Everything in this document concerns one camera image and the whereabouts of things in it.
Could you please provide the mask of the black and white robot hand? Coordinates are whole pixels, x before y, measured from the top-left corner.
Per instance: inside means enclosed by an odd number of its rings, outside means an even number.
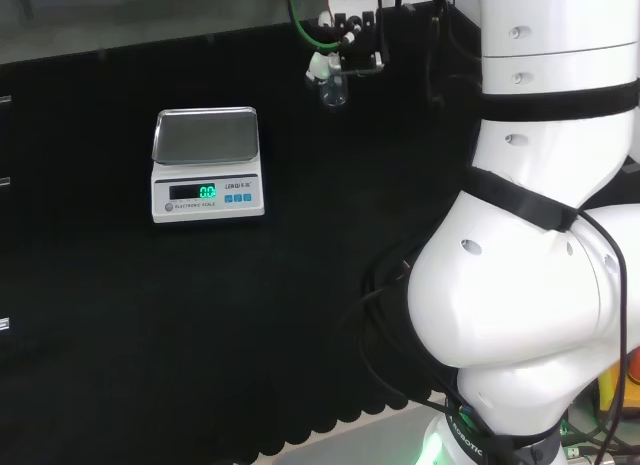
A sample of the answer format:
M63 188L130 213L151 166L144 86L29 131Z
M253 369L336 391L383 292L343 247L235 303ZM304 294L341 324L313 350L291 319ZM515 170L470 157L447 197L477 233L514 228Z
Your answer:
M329 12L322 25L335 35L336 45L328 50L316 47L306 79L315 85L324 85L330 79L366 76L379 73L385 66L385 44L380 25L380 11L364 11L361 15Z

